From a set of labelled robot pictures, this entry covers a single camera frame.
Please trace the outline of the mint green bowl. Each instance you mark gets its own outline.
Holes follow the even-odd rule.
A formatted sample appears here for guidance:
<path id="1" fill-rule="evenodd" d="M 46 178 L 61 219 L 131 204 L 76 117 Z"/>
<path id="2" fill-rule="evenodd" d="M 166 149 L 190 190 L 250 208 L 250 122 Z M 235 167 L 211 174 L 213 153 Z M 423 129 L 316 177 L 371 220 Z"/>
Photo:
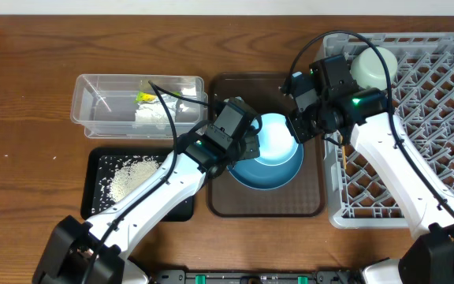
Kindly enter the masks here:
<path id="1" fill-rule="evenodd" d="M 397 72 L 396 56 L 390 50 L 383 47 L 378 47 L 378 51 L 385 60 L 390 80 L 394 80 Z M 370 47 L 353 60 L 351 75 L 356 83 L 363 89 L 377 88 L 381 91 L 387 89 L 385 71 L 381 61 Z"/>

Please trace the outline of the light blue bowl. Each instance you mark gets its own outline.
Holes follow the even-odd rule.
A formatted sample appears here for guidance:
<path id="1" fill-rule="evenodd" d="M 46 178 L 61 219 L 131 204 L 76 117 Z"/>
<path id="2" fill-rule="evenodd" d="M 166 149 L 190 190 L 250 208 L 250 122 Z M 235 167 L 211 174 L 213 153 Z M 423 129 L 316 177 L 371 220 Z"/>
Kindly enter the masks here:
<path id="1" fill-rule="evenodd" d="M 289 161 L 297 152 L 298 144 L 286 125 L 282 114 L 268 113 L 261 116 L 262 129 L 259 139 L 259 157 L 255 161 L 266 166 L 279 166 Z"/>

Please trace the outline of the dark blue plate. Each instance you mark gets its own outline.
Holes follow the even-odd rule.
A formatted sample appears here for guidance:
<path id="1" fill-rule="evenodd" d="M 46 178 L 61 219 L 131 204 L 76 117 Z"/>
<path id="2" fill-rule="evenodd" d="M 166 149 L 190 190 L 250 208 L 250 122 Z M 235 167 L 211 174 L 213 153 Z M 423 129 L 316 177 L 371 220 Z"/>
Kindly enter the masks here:
<path id="1" fill-rule="evenodd" d="M 260 156 L 228 166 L 230 174 L 242 185 L 257 190 L 273 190 L 288 184 L 300 171 L 302 144 L 260 149 Z"/>

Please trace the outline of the wooden chopstick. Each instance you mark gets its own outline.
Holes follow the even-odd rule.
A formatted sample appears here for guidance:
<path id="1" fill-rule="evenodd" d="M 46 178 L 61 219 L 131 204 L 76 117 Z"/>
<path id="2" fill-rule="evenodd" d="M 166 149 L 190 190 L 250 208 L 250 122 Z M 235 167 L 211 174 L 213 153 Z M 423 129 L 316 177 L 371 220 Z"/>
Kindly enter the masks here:
<path id="1" fill-rule="evenodd" d="M 343 145 L 341 147 L 342 154 L 343 154 L 343 168 L 346 171 L 348 166 L 348 153 L 347 153 L 347 145 Z"/>

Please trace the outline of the white tissue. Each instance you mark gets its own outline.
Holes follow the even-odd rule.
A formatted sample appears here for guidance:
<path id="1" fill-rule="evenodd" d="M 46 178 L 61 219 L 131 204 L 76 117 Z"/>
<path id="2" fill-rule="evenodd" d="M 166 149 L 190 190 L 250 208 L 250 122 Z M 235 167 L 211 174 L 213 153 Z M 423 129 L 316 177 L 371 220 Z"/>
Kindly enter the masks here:
<path id="1" fill-rule="evenodd" d="M 165 102 L 165 105 L 172 120 L 175 121 L 177 101 L 175 103 Z M 138 109 L 135 112 L 135 122 L 152 124 L 168 123 L 169 118 L 167 115 L 167 111 L 165 110 L 161 102 L 154 104 L 148 103 L 138 104 Z"/>

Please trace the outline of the yellow green snack wrapper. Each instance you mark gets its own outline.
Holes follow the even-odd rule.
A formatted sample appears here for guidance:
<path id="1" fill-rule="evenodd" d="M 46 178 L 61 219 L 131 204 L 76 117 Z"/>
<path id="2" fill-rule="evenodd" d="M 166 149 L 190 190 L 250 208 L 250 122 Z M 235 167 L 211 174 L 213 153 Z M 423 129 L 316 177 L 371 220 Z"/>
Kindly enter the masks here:
<path id="1" fill-rule="evenodd" d="M 173 92 L 171 95 L 162 93 L 161 97 L 164 99 L 166 103 L 175 103 L 180 97 L 179 92 Z M 160 100 L 155 94 L 146 93 L 146 92 L 138 92 L 136 95 L 135 103 L 137 104 L 154 104 L 159 103 Z"/>

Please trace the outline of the pile of white rice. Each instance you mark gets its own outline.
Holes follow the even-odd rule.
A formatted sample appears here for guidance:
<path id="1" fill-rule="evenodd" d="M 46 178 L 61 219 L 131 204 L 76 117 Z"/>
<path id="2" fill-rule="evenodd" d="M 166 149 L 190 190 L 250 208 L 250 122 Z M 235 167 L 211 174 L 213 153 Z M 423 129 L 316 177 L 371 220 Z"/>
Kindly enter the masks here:
<path id="1" fill-rule="evenodd" d="M 99 159 L 92 213 L 105 211 L 146 181 L 162 164 L 160 156 L 104 155 Z"/>

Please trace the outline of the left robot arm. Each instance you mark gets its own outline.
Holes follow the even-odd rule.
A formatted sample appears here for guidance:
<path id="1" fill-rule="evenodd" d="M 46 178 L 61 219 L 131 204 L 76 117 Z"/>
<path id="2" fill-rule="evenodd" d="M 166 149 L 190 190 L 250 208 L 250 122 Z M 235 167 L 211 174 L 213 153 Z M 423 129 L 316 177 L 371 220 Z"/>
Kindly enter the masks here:
<path id="1" fill-rule="evenodd" d="M 201 121 L 141 185 L 105 211 L 79 222 L 71 215 L 52 231 L 34 283 L 147 283 L 129 260 L 133 249 L 178 204 L 225 168 L 259 154 L 260 114 L 239 98 L 219 104 L 216 121 Z"/>

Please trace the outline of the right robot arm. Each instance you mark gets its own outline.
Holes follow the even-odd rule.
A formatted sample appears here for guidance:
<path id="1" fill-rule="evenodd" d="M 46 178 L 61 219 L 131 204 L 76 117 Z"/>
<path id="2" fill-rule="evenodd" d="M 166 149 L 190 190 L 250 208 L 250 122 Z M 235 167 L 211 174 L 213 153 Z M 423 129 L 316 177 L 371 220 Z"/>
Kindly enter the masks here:
<path id="1" fill-rule="evenodd" d="M 398 260 L 362 270 L 365 283 L 454 283 L 454 196 L 431 170 L 377 88 L 362 89 L 344 56 L 290 73 L 281 89 L 296 102 L 287 120 L 300 144 L 338 132 L 374 168 L 396 201 L 414 244 Z"/>

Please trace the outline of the grey dishwasher rack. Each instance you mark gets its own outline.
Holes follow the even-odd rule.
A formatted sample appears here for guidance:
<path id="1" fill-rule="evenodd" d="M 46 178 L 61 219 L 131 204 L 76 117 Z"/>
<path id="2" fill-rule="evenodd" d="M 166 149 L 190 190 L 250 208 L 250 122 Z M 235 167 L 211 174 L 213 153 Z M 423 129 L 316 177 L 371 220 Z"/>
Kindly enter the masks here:
<path id="1" fill-rule="evenodd" d="M 367 33 L 397 59 L 393 104 L 404 131 L 454 195 L 454 32 Z M 330 223 L 337 229 L 404 228 L 407 223 L 372 166 L 347 146 L 325 143 Z"/>

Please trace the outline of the clear plastic waste bin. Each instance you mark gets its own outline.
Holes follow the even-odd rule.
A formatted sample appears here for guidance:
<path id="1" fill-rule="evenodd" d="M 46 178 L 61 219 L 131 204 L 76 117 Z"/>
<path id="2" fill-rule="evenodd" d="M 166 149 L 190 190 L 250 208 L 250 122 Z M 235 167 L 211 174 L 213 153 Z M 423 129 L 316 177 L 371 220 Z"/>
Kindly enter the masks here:
<path id="1" fill-rule="evenodd" d="M 179 92 L 174 125 L 186 133 L 207 118 L 208 96 L 201 77 L 140 74 L 82 74 L 73 93 L 71 120 L 84 127 L 85 136 L 102 139 L 170 139 L 169 123 L 135 122 L 138 92 Z"/>

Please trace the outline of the brown serving tray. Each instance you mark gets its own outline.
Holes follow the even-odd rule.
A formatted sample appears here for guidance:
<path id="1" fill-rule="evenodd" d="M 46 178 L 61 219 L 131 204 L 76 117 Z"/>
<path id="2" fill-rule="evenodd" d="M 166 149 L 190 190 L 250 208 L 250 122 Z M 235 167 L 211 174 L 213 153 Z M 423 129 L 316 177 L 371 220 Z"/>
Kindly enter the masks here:
<path id="1" fill-rule="evenodd" d="M 211 83 L 210 97 L 239 96 L 258 113 L 289 114 L 295 103 L 282 95 L 283 73 L 220 73 Z M 228 171 L 207 187 L 208 208 L 222 218 L 313 217 L 326 206 L 323 173 L 323 142 L 303 145 L 303 164 L 287 184 L 268 191 L 250 189 Z"/>

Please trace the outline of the black plastic tray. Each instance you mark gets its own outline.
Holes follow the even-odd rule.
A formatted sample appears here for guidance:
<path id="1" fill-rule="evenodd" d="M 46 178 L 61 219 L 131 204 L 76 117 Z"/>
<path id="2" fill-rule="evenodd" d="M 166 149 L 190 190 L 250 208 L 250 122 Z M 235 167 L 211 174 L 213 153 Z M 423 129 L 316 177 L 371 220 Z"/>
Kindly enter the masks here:
<path id="1" fill-rule="evenodd" d="M 87 220 L 92 215 L 105 211 L 115 204 L 109 194 L 110 183 L 117 170 L 142 162 L 145 159 L 153 160 L 161 165 L 170 152 L 170 148 L 134 146 L 109 146 L 92 150 L 87 162 L 84 193 L 80 208 L 81 217 Z"/>

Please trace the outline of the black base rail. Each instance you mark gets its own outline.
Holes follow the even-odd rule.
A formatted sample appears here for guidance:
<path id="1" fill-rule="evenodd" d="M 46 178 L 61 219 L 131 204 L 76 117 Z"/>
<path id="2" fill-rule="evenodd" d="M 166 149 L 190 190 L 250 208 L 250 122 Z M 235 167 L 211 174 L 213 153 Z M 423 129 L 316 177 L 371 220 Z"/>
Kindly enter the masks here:
<path id="1" fill-rule="evenodd" d="M 358 271 L 312 271 L 310 273 L 163 270 L 150 277 L 150 284 L 361 284 Z"/>

